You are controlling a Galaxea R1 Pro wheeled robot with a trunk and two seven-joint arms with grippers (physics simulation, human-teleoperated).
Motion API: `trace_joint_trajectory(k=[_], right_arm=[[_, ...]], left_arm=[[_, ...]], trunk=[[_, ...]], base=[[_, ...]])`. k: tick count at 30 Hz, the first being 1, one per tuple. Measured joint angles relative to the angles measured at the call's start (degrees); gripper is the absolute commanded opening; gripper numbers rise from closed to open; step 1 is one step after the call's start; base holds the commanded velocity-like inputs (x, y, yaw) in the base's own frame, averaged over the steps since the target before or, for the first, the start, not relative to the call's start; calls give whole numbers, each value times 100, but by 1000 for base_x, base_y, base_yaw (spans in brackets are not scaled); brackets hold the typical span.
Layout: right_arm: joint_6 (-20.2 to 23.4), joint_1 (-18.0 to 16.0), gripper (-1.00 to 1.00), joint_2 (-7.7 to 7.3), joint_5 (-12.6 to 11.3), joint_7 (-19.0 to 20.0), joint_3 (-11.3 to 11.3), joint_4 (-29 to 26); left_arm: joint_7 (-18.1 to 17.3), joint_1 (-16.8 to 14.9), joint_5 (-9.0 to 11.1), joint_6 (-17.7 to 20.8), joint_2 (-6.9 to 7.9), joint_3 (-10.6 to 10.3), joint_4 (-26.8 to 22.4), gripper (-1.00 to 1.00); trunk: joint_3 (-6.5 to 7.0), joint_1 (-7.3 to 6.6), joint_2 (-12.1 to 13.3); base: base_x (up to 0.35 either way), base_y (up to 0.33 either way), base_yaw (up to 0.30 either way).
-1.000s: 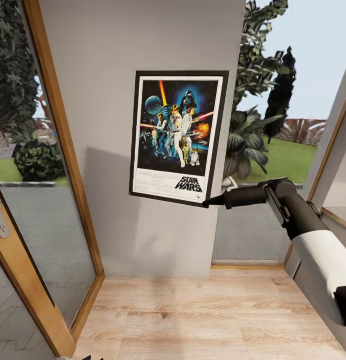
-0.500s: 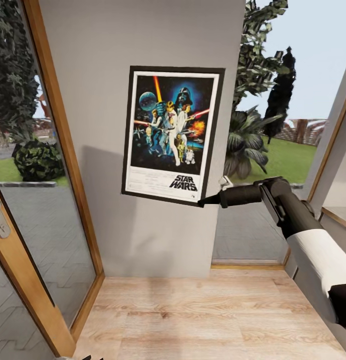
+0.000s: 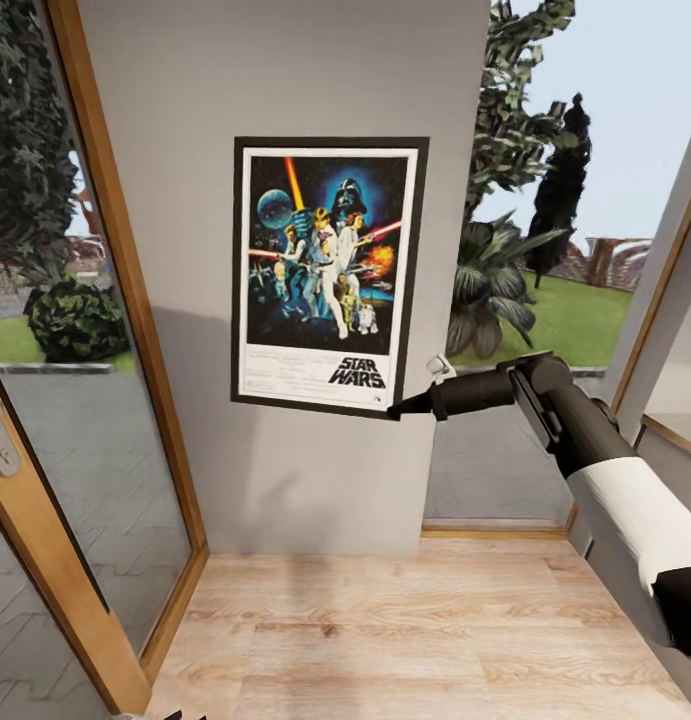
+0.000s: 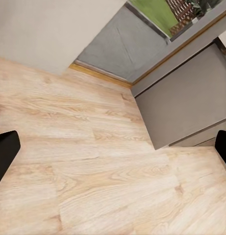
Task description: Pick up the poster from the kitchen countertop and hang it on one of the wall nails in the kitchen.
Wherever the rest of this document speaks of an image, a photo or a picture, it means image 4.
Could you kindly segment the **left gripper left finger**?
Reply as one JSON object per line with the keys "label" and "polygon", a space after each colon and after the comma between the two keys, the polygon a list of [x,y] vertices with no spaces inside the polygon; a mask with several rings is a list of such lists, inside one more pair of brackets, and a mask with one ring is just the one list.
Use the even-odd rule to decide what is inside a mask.
{"label": "left gripper left finger", "polygon": [[0,182],[21,149],[16,130],[0,134]]}

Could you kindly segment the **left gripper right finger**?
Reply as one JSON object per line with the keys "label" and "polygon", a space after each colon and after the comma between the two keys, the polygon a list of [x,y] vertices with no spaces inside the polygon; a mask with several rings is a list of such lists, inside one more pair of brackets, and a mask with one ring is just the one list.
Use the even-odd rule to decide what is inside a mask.
{"label": "left gripper right finger", "polygon": [[215,149],[226,163],[226,131],[219,131],[215,141]]}

